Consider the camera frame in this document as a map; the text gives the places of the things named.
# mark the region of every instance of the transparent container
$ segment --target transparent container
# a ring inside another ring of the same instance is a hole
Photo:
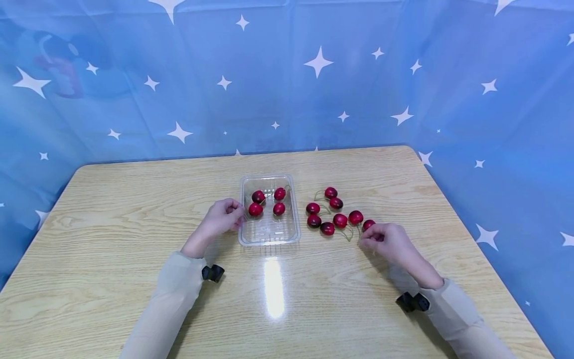
[[[273,198],[273,194],[279,187],[283,187],[287,191],[287,195],[280,201],[285,204],[285,212],[277,217],[273,214],[273,206],[279,201]],[[265,194],[265,205],[263,205],[263,214],[253,218],[247,209],[253,203],[251,195],[257,190],[261,190]],[[295,243],[301,238],[295,187],[291,176],[246,176],[241,180],[240,198],[246,210],[245,221],[239,229],[239,243],[242,245],[287,244]]]

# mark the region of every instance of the blue curtain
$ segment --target blue curtain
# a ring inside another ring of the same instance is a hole
[[[0,3],[0,287],[82,165],[408,144],[574,357],[570,0]]]

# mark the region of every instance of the red cherry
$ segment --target red cherry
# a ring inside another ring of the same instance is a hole
[[[259,203],[254,202],[249,205],[248,212],[252,217],[258,217],[263,213],[263,207]]]
[[[325,236],[332,236],[335,233],[335,226],[331,222],[325,222],[321,225],[321,232]]]
[[[283,198],[285,198],[286,194],[287,194],[287,191],[285,191],[285,189],[283,187],[279,187],[278,189],[275,190],[273,197],[275,197],[276,200],[283,200]]]
[[[307,218],[307,225],[311,228],[319,228],[321,225],[321,217],[316,214],[312,214]]]
[[[251,199],[255,203],[261,203],[265,200],[265,194],[263,194],[263,191],[255,191],[251,195]]]
[[[321,207],[315,202],[311,202],[307,205],[307,213],[308,214],[317,214],[321,211]]]
[[[349,222],[351,222],[351,224],[354,226],[358,225],[359,223],[363,222],[363,214],[359,211],[353,211],[349,213]]]
[[[345,228],[347,226],[347,217],[344,214],[337,213],[333,217],[333,223],[337,228]]]
[[[339,210],[343,208],[343,201],[340,198],[333,197],[329,200],[329,206],[331,206],[336,210]]]
[[[275,206],[273,206],[273,214],[282,215],[284,212],[285,212],[285,204],[283,202],[275,203]]]
[[[367,219],[363,223],[363,232],[366,231],[367,229],[369,229],[369,227],[372,226],[373,224],[375,224],[375,221],[373,221],[372,219]]]
[[[336,189],[334,189],[333,187],[327,187],[327,189],[325,190],[325,197],[327,198],[334,198],[337,197],[339,193],[337,192]]]

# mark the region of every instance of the sleeve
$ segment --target sleeve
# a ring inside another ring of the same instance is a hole
[[[203,278],[205,259],[174,252],[157,279],[148,306],[128,337],[120,359],[165,359],[185,316],[193,307]]]
[[[420,293],[430,303],[426,315],[459,359],[515,359],[456,283],[445,279],[442,288],[420,288]]]

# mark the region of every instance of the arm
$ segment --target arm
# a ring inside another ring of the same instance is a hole
[[[187,313],[199,296],[205,250],[215,238],[241,225],[243,207],[233,200],[215,202],[180,252],[165,262],[156,290],[123,347],[120,359],[165,359]]]
[[[411,243],[404,228],[373,225],[360,244],[400,269],[391,279],[401,289],[420,292],[430,303],[426,315],[460,359],[514,359],[512,352],[486,326],[472,300],[456,283],[443,279]]]

